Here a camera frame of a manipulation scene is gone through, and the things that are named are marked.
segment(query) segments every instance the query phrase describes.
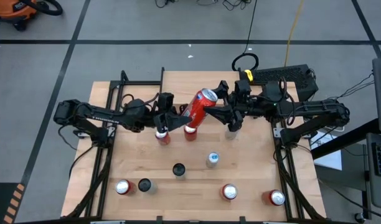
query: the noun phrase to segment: yellow cable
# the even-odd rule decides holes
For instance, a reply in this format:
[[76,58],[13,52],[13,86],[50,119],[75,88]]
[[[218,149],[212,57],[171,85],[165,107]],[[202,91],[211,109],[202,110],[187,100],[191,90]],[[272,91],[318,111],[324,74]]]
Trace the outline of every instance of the yellow cable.
[[298,6],[298,9],[297,9],[296,17],[294,18],[293,26],[291,27],[291,30],[290,30],[290,35],[289,35],[289,39],[288,39],[288,45],[286,47],[285,66],[286,66],[286,64],[288,62],[288,54],[289,54],[289,46],[290,46],[291,36],[293,35],[294,28],[297,25],[298,16],[300,15],[301,9],[303,8],[303,3],[304,3],[304,0],[301,0],[300,1],[300,5]]

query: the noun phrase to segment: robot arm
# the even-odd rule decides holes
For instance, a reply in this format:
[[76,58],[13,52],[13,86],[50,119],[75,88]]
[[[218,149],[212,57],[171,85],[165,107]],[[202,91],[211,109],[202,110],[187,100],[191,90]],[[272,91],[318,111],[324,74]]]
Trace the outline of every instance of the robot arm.
[[349,110],[337,100],[288,102],[287,93],[277,82],[268,82],[259,95],[250,94],[251,88],[246,80],[236,81],[235,91],[229,95],[227,86],[225,81],[221,81],[214,90],[223,99],[224,106],[204,110],[223,124],[228,124],[230,131],[239,130],[245,116],[263,116],[268,121],[281,121],[292,116],[313,117],[296,128],[280,131],[282,144],[291,146],[292,142],[298,142],[302,136],[325,126],[344,126],[349,122]]
[[108,144],[109,130],[96,127],[87,119],[118,124],[134,133],[141,132],[145,127],[157,128],[160,133],[163,133],[191,122],[190,118],[177,115],[175,107],[172,106],[173,94],[161,93],[158,97],[158,101],[154,102],[151,109],[147,107],[148,102],[135,99],[124,106],[123,111],[109,110],[78,100],[65,100],[58,104],[54,121],[63,126],[74,126],[79,131],[88,134],[99,146]]

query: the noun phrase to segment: wooden tabletop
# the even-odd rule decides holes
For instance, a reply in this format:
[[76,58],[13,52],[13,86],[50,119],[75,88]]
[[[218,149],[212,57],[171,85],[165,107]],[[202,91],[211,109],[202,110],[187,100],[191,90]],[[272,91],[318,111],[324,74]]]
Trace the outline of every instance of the wooden tabletop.
[[[164,72],[163,92],[174,94],[176,105],[189,103],[201,88],[216,88],[226,80],[230,90],[238,80],[237,72]],[[109,82],[95,82],[89,102],[104,107]],[[158,86],[125,86],[124,93],[131,93],[144,101],[159,91]],[[252,86],[257,95],[261,87]],[[294,83],[288,83],[288,92],[295,100]],[[303,122],[296,118],[293,126]],[[154,129],[139,134],[119,127],[116,134],[113,158],[106,191],[105,220],[209,220],[237,221],[245,216],[247,221],[285,221],[284,206],[264,205],[261,194],[267,190],[281,189],[276,162],[273,160],[273,136],[271,125],[264,118],[246,117],[238,136],[225,139],[225,126],[208,116],[198,129],[196,141],[187,142],[182,128],[170,132],[171,143],[160,146],[154,137]],[[77,156],[90,147],[90,140],[79,141]],[[300,145],[309,148],[307,140]],[[205,160],[210,152],[218,152],[220,161],[216,168],[208,169]],[[96,149],[80,159],[72,171],[62,215],[70,213],[81,201],[90,186]],[[322,216],[326,216],[316,177],[314,162],[308,151],[293,149],[294,163],[300,190],[310,204]],[[186,166],[186,180],[176,180],[172,174],[175,163]],[[118,195],[116,183],[128,179],[136,184],[149,178],[158,185],[155,195],[137,191],[134,195]],[[231,202],[220,198],[219,188],[232,183],[238,196]],[[292,213],[297,217],[294,195],[289,189]],[[95,194],[93,214],[100,194]]]

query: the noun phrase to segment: metal clamp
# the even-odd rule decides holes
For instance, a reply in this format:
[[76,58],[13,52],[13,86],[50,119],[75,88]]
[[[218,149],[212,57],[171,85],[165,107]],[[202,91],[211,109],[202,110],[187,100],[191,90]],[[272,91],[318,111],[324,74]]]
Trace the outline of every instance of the metal clamp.
[[[280,138],[281,135],[280,135],[280,132],[283,130],[284,128],[273,128],[273,137],[274,138]],[[302,137],[303,139],[311,139],[311,134],[306,134]]]

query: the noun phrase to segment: can top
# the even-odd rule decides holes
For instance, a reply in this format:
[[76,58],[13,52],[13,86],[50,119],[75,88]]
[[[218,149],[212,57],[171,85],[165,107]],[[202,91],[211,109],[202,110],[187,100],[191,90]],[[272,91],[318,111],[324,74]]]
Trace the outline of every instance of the can top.
[[209,161],[211,163],[218,163],[218,160],[220,159],[220,156],[216,152],[211,152],[209,154]]
[[160,132],[156,131],[155,135],[156,135],[157,138],[164,138],[164,137],[166,137],[167,132],[160,133]]
[[285,202],[285,196],[280,190],[274,190],[271,193],[271,200],[275,205],[282,205]]
[[185,126],[184,126],[184,130],[185,130],[187,133],[194,133],[194,132],[197,130],[197,128],[191,128],[191,127],[189,127],[188,125],[185,125]]
[[125,194],[129,190],[129,183],[127,180],[121,180],[116,184],[116,191],[119,194]]
[[152,187],[152,182],[147,179],[143,178],[138,183],[138,189],[142,192],[147,192]]
[[181,163],[177,163],[172,167],[172,172],[176,176],[182,176],[185,174],[185,166]]
[[202,89],[202,94],[204,95],[204,97],[206,97],[210,101],[213,101],[213,102],[217,102],[218,101],[217,94],[215,94],[212,90],[203,88]]
[[234,199],[238,195],[238,190],[233,184],[227,184],[222,192],[227,199]]

